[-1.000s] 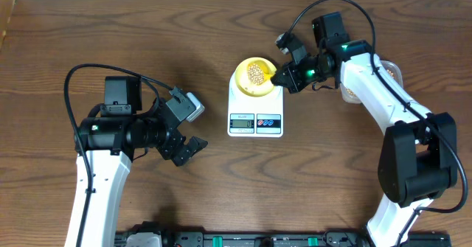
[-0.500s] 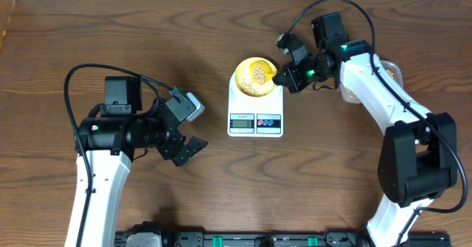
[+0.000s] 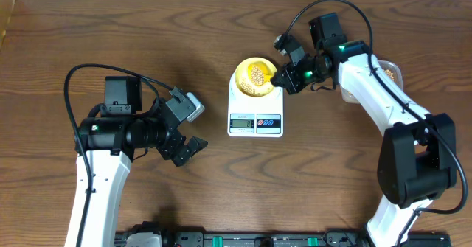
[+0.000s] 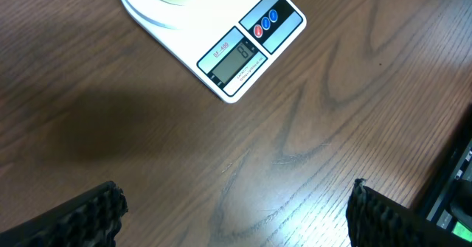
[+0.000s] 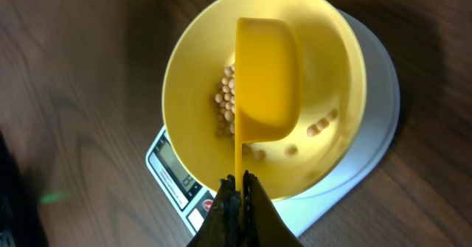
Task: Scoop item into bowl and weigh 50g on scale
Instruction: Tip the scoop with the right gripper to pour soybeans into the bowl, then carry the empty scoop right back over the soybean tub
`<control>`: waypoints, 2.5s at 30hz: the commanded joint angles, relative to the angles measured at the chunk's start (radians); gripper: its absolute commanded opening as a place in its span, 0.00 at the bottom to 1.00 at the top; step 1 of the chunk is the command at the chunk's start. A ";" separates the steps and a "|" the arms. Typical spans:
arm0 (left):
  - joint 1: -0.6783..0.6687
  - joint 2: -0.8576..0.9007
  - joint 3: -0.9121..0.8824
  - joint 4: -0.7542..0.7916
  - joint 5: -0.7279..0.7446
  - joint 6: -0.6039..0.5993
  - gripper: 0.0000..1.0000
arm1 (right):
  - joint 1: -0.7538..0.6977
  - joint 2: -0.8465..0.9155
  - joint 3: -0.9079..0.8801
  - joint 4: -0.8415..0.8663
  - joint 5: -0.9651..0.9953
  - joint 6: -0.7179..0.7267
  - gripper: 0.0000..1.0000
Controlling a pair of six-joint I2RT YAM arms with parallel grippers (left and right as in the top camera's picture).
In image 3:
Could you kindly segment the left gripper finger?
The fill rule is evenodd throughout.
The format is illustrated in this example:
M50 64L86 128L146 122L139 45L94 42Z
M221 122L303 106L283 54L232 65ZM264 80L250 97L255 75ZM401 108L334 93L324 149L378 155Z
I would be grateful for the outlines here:
M193 155L193 151L186 145L180 146L170 156L170 160L175 166L181 167L185 165Z
M199 151L203 150L207 145L208 141L193 136L187 143L187 149L191 155L195 155Z

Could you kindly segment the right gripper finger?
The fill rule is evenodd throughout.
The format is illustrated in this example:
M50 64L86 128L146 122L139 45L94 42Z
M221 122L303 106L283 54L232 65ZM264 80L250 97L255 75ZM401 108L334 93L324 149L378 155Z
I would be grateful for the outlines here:
M291 64L284 64L281 66L271 78L272 85L292 85L292 74L293 66Z
M296 83L292 83L290 80L289 81L273 81L272 85L274 87L280 87L283 88L287 91L288 94L298 94L299 89Z

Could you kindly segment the yellow plastic measuring scoop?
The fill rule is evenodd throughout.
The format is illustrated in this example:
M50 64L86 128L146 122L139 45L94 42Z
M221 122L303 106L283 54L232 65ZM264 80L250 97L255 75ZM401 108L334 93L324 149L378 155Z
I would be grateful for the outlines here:
M274 76L272 70L263 62L250 63L248 66L250 81L256 86L263 86Z

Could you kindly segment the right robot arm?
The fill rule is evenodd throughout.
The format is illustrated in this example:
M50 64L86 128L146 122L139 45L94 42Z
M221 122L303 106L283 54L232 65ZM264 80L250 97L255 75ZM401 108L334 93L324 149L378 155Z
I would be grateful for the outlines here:
M433 200L466 181L455 151L455 124L410 99L380 67L371 44L347 40L335 13L309 25L317 55L305 53L288 32L278 36L274 48L290 61L271 82L297 94L330 78L361 104L383 136L377 168L383 197L358 245L400 246L420 214L433 212Z

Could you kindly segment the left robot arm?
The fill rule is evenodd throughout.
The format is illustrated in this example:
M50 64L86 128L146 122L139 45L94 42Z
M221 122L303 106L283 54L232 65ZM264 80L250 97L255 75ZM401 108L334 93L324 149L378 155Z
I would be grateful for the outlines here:
M185 165L207 146L178 130L203 111L198 100L154 104L143 114L131 105L98 104L76 127L77 186L66 236L67 246L112 246L122 191L135 150L155 148L175 166Z

